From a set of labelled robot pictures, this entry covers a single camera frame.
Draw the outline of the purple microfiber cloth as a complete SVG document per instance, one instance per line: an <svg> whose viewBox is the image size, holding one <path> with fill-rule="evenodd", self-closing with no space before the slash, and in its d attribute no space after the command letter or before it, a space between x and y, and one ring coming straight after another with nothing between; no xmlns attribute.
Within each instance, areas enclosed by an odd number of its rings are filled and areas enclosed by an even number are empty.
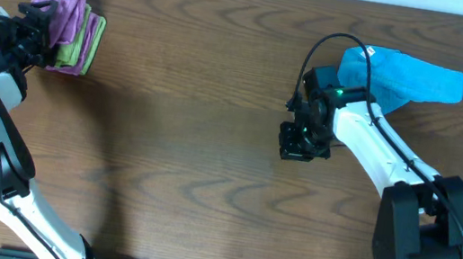
<svg viewBox="0 0 463 259"><path fill-rule="evenodd" d="M45 2L48 0L31 0ZM58 2L56 13L49 26L50 46L70 44L82 27L86 0L54 0Z"/></svg>

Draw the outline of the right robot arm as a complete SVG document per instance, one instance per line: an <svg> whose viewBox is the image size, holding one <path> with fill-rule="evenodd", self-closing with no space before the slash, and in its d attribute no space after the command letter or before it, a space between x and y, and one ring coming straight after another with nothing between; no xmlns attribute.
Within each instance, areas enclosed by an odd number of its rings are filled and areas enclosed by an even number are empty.
<svg viewBox="0 0 463 259"><path fill-rule="evenodd" d="M380 196L373 259L463 259L463 181L442 177L410 150L365 89L306 80L280 127L280 157L330 156L337 139Z"/></svg>

